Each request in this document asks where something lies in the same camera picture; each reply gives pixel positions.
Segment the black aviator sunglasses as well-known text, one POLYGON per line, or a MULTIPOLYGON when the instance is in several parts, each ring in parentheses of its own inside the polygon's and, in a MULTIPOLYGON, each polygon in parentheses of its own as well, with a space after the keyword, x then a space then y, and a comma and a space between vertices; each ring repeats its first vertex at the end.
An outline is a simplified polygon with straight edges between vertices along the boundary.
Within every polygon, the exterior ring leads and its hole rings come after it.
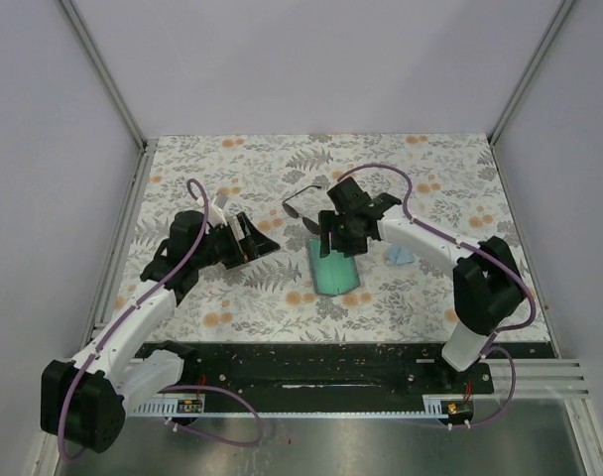
POLYGON ((284 212, 314 235, 320 233, 319 212, 331 207, 327 187, 320 184, 310 184, 282 200, 284 212))

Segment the grey-blue glasses case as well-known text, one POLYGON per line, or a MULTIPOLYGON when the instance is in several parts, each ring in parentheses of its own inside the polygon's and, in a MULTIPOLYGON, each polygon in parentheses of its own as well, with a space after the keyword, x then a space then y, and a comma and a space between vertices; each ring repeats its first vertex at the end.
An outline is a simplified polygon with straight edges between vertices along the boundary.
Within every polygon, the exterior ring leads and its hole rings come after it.
POLYGON ((315 292, 323 297, 337 297, 360 287, 360 277, 353 257, 331 251, 320 257, 320 240, 310 238, 306 243, 310 274, 315 292))

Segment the blue cloth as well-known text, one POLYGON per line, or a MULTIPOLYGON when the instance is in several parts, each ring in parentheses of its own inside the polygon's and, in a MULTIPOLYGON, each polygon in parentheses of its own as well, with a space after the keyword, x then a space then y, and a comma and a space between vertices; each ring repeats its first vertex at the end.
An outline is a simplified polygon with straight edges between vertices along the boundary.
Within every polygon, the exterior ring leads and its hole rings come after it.
POLYGON ((385 262, 388 266, 410 265, 415 261, 415 255, 408 248, 391 245, 385 253, 385 262))

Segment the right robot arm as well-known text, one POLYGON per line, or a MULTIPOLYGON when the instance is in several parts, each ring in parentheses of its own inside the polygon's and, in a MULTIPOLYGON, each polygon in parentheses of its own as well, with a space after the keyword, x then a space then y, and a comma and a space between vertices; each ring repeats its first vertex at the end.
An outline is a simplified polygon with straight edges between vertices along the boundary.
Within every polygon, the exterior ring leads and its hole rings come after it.
POLYGON ((353 178, 333 186, 327 196, 332 210, 318 213, 322 257, 332 251, 346 256, 368 252, 370 240, 397 245, 451 277, 454 311, 459 319, 435 368, 437 384, 449 393, 471 379, 470 366, 487 352, 500 323, 533 295, 521 278, 509 245, 501 238, 471 241, 434 227, 412 215, 407 202, 388 193, 371 197, 353 178))

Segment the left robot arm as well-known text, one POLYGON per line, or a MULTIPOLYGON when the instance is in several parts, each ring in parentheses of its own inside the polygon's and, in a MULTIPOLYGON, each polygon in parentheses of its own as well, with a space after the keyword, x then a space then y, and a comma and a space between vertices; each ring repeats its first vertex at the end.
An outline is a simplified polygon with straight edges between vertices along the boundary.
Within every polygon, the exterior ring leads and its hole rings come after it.
POLYGON ((178 213, 168 238, 144 268, 123 313, 66 361, 51 361, 41 377, 40 425, 58 440, 96 453, 116 440, 128 414, 166 387, 194 388, 196 364, 170 345, 144 363, 130 362, 152 331, 197 284, 201 270, 231 270, 278 251, 279 244, 239 213, 216 225, 199 211, 178 213))

